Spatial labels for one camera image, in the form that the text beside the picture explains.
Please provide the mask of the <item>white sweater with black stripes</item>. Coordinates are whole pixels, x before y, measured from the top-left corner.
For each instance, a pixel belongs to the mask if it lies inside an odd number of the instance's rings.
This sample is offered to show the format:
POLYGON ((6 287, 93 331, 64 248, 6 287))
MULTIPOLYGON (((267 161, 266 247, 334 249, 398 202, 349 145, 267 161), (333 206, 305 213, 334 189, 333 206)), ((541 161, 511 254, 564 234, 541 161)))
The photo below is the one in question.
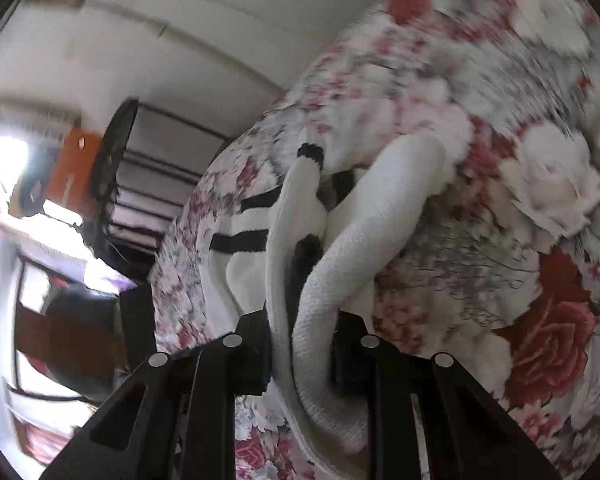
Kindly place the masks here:
POLYGON ((243 315, 266 311, 284 415, 306 457, 332 478, 363 477, 356 456, 367 437, 363 404, 336 396, 328 383, 338 315, 370 317, 370 283, 468 150, 450 134, 399 136, 327 209, 317 196, 324 148, 304 136, 283 184, 244 200, 211 237, 200 266, 210 332, 229 333, 243 315))

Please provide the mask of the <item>wooden chair with white cushion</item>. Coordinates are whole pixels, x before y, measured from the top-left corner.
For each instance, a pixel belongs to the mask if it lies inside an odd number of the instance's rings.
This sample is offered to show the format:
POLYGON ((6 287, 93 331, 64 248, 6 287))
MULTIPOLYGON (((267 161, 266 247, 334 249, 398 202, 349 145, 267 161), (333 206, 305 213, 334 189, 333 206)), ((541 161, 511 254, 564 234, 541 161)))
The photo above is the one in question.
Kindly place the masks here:
POLYGON ((36 400, 102 404, 156 351, 150 286, 108 294, 23 254, 18 260, 12 362, 17 364, 18 356, 24 356, 37 372, 70 393, 58 396, 27 390, 20 385, 18 368, 9 390, 36 400), (39 311, 22 303, 31 270, 41 272, 50 283, 39 311))

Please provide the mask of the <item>floral red white bedspread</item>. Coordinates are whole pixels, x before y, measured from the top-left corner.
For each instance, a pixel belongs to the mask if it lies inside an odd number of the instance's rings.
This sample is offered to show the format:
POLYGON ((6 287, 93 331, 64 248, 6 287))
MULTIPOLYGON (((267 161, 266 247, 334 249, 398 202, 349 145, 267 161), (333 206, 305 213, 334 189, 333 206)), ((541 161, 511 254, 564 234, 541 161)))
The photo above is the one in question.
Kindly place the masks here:
POLYGON ((381 0, 212 162, 150 282, 158 347, 208 341, 211 231, 282 182, 294 130, 334 167, 400 133, 470 137, 422 237, 379 275, 373 322, 453 348, 566 479, 600 452, 600 19, 586 0, 381 0))

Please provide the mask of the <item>orange box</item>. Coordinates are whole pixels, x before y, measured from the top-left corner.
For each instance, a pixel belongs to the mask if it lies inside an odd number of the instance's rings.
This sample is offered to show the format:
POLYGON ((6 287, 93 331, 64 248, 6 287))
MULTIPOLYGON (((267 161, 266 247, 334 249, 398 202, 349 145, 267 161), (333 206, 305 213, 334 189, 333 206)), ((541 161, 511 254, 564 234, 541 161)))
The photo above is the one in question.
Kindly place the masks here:
POLYGON ((46 200, 83 217, 94 217, 97 204, 90 179, 101 143, 102 135, 97 132, 71 129, 46 185, 46 200))

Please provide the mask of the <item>black round metal stand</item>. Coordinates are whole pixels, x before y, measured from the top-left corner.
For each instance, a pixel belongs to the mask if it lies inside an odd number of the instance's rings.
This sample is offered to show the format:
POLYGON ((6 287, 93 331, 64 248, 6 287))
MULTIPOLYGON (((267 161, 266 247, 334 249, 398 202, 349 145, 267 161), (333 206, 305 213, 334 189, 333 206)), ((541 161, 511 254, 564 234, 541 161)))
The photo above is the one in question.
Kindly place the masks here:
POLYGON ((97 212, 83 223, 82 236, 94 256, 134 282, 146 281, 171 222, 230 142, 193 119, 126 99, 90 175, 97 212))

